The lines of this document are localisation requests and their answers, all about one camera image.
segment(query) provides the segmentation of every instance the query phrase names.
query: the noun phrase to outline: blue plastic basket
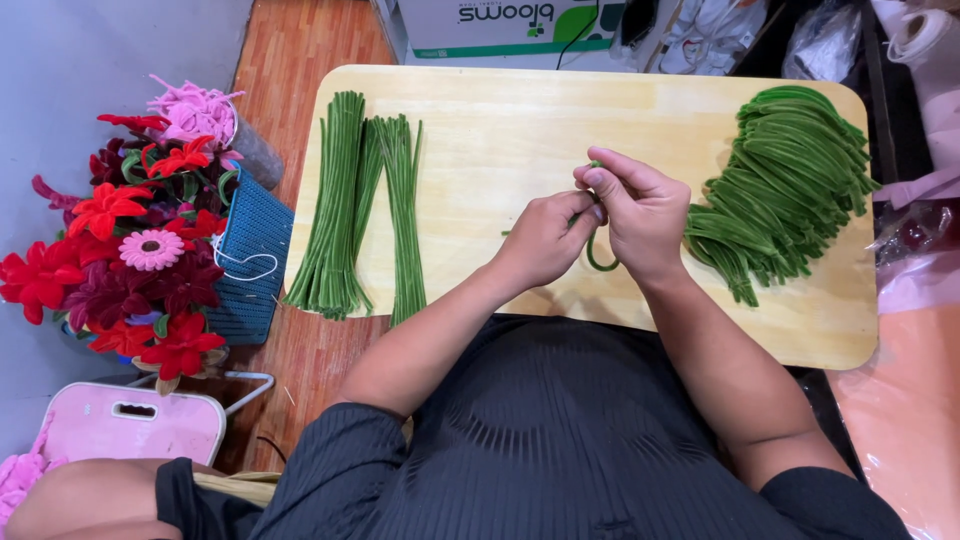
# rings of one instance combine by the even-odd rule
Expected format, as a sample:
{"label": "blue plastic basket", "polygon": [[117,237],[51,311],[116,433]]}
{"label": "blue plastic basket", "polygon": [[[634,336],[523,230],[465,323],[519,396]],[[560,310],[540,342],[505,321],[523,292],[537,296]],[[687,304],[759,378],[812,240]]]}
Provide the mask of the blue plastic basket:
{"label": "blue plastic basket", "polygon": [[[251,345],[267,340],[274,320],[294,213],[242,168],[238,179],[240,186],[233,193],[227,230],[218,249],[237,260],[270,254],[276,257],[276,269],[251,282],[224,275],[213,287],[220,295],[220,307],[210,309],[206,317],[210,330],[222,335],[228,345]],[[269,257],[251,258],[241,264],[218,256],[217,262],[234,278],[255,278],[274,268]]]}

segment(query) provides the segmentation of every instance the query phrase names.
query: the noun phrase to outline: black shirt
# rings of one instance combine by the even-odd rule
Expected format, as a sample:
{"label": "black shirt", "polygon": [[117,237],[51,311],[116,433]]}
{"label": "black shirt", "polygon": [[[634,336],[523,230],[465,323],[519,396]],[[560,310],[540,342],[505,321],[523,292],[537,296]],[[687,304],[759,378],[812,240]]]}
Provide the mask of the black shirt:
{"label": "black shirt", "polygon": [[408,450],[389,414],[329,408],[252,538],[909,538],[835,471],[791,469],[759,493],[737,480],[650,332],[488,325],[415,426]]}

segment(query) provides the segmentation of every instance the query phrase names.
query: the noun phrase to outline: bouquet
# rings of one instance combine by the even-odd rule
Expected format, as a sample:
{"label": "bouquet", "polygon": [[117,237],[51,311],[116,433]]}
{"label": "bouquet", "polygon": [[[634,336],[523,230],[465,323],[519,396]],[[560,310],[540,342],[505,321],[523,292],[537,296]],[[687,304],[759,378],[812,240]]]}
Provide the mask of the bouquet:
{"label": "bouquet", "polygon": [[223,269],[216,241],[237,188],[242,158],[213,135],[165,136],[164,116],[99,120],[130,129],[90,156],[92,196],[64,195],[37,175],[33,188],[63,212],[55,241],[0,262],[0,295],[21,304],[39,325],[53,311],[97,353],[158,372],[157,391],[181,375],[203,378],[223,359],[225,339],[210,331],[206,310],[220,305],[213,284]]}

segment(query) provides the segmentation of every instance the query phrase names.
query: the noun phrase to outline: hand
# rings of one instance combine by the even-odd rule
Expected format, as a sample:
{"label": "hand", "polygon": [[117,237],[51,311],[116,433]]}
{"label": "hand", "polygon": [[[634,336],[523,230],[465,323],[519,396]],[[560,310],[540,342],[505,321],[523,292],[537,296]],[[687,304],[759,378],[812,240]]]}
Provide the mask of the hand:
{"label": "hand", "polygon": [[[574,214],[577,221],[567,226]],[[569,270],[603,221],[600,205],[584,191],[534,199],[516,220],[489,266],[519,294],[555,281]]]}
{"label": "hand", "polygon": [[590,147],[587,156],[603,167],[577,167],[580,189],[592,188],[610,217],[613,254],[641,287],[686,275],[680,244],[686,227],[690,187],[613,150]]}

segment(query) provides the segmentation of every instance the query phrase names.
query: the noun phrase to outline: pink daisy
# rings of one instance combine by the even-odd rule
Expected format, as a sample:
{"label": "pink daisy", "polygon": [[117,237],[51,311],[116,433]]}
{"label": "pink daisy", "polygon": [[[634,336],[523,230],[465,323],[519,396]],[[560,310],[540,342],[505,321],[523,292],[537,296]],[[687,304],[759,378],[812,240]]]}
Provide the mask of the pink daisy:
{"label": "pink daisy", "polygon": [[120,258],[137,270],[159,270],[173,266],[183,255],[183,240],[170,231],[131,233],[123,239]]}

